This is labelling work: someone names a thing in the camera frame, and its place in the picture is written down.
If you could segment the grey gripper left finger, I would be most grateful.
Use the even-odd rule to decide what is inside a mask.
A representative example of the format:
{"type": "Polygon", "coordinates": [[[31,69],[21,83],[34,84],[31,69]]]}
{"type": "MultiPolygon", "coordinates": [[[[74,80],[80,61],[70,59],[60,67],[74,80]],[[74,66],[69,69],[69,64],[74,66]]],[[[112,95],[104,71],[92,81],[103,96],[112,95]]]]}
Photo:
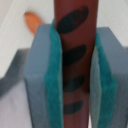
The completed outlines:
{"type": "Polygon", "coordinates": [[[32,128],[64,128],[62,48],[54,23],[38,27],[23,78],[32,128]]]}

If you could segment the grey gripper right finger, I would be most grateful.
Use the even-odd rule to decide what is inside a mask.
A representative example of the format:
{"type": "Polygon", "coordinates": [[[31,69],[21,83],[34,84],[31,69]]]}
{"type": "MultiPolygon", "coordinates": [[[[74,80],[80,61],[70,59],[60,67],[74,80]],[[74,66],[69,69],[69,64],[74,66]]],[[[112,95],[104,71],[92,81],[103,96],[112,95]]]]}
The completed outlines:
{"type": "Polygon", "coordinates": [[[92,128],[127,128],[128,53],[109,28],[98,28],[90,75],[92,128]]]}

